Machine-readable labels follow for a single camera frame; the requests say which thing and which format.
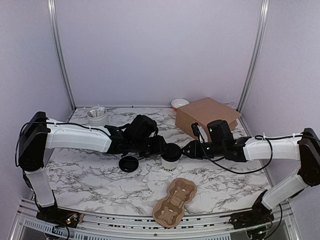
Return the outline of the single white paper cup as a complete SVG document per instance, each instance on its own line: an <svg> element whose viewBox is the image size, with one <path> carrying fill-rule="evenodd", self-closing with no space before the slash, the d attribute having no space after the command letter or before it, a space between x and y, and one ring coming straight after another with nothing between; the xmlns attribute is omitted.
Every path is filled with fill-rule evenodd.
<svg viewBox="0 0 320 240"><path fill-rule="evenodd" d="M179 160L176 161L168 161L164 158L161 159L161 167L167 173L172 173L176 170Z"/></svg>

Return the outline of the black plastic cup lid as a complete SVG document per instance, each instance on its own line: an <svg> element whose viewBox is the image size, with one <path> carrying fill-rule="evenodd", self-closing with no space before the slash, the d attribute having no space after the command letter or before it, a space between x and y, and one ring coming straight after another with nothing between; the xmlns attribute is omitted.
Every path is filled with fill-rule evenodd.
<svg viewBox="0 0 320 240"><path fill-rule="evenodd" d="M134 156L125 156L119 160L118 166L123 172L132 173L138 168L139 161Z"/></svg>

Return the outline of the brown paper bag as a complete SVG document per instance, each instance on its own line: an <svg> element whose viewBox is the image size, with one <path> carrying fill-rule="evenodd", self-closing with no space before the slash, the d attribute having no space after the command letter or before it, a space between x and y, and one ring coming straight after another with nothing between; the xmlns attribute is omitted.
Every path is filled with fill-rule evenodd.
<svg viewBox="0 0 320 240"><path fill-rule="evenodd" d="M225 120L230 130L234 130L238 125L237 119L240 117L241 113L235 109L210 97L205 97L179 107L176 112L175 125L191 138L196 139L191 127L193 123L198 123L208 136L208 123Z"/></svg>

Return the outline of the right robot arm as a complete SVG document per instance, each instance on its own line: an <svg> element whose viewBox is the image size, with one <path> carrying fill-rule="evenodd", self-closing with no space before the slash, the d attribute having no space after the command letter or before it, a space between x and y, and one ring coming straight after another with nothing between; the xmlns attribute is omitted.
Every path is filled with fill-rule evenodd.
<svg viewBox="0 0 320 240"><path fill-rule="evenodd" d="M235 139L229 129L221 126L208 128L211 141L203 142L197 131L197 140L183 147L182 153L190 159L215 157L238 163L255 160L293 160L300 167L272 188L262 192L250 210L233 213L229 222L234 229L253 227L274 220L272 210L283 201L293 198L308 187L320 184L320 140L312 128L287 136L256 135Z"/></svg>

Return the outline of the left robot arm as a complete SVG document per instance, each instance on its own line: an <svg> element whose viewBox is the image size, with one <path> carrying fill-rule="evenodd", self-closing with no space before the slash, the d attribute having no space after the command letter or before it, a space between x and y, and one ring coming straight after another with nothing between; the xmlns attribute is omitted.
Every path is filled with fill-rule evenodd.
<svg viewBox="0 0 320 240"><path fill-rule="evenodd" d="M159 135L157 123L146 115L137 115L123 126L89 126L75 122L61 122L38 111L19 132L15 149L16 165L35 196L40 220L76 228L81 213L58 206L48 180L44 156L47 150L89 151L107 155L122 155L120 167L132 172L139 158L166 154L168 144Z"/></svg>

